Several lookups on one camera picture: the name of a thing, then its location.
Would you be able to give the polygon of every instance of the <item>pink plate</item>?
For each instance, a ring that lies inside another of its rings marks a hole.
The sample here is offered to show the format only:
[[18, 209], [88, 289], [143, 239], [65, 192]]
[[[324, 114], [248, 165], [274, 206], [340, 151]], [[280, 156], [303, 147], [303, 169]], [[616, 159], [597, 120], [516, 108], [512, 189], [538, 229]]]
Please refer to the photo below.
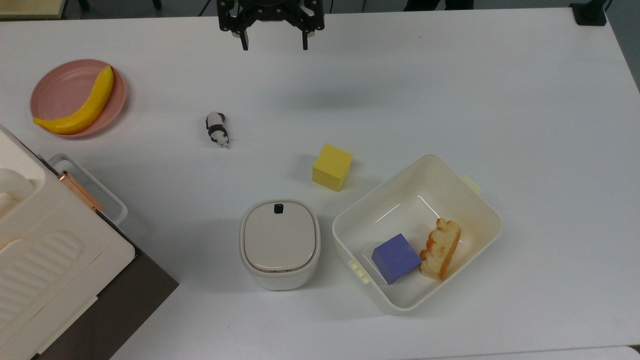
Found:
[[[91, 93], [95, 78], [107, 66], [100, 60], [75, 60], [49, 71], [31, 94], [31, 115], [52, 120], [73, 114], [84, 104]], [[59, 135], [63, 138], [81, 138], [92, 135], [112, 123], [127, 97], [127, 87], [120, 73], [113, 69], [113, 89], [102, 113], [86, 129], [76, 134]]]

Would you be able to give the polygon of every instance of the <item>container handle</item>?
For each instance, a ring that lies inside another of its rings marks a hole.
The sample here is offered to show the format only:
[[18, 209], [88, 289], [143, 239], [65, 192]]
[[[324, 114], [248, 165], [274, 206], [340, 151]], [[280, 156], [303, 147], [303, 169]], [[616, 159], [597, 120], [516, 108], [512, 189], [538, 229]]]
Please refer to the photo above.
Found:
[[352, 259], [349, 261], [349, 267], [353, 270], [354, 273], [360, 278], [363, 284], [369, 284], [371, 282], [371, 276], [367, 274], [362, 265], [356, 259]]

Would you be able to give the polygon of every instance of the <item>white lidded container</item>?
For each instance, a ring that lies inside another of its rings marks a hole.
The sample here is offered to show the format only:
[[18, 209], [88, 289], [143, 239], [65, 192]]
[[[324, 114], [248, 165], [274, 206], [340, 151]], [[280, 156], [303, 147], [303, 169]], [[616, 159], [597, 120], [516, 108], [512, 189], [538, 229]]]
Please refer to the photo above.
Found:
[[[338, 258], [382, 311], [398, 315], [415, 309], [498, 237], [500, 217], [472, 186], [477, 189], [441, 157], [423, 155], [335, 219]], [[462, 228], [444, 281], [423, 276], [416, 269], [388, 285], [371, 260], [373, 250], [403, 234], [419, 254], [440, 217]]]
[[309, 205], [293, 199], [259, 202], [240, 226], [244, 267], [269, 290], [302, 286], [320, 258], [320, 226]]

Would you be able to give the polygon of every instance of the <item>white appliance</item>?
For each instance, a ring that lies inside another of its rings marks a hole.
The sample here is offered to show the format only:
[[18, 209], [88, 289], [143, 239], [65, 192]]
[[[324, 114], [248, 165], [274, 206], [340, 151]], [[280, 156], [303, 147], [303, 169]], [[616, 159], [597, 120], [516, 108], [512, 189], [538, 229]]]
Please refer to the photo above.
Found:
[[1, 360], [41, 354], [134, 258], [90, 198], [0, 126]]

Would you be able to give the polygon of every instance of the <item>container lid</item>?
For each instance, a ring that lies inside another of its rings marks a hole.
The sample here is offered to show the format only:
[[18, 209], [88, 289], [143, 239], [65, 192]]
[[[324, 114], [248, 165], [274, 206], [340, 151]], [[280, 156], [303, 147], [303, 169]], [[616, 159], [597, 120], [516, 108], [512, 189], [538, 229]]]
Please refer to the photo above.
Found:
[[256, 207], [244, 224], [244, 249], [258, 270], [283, 272], [304, 267], [316, 252], [316, 223], [311, 212], [292, 200]]

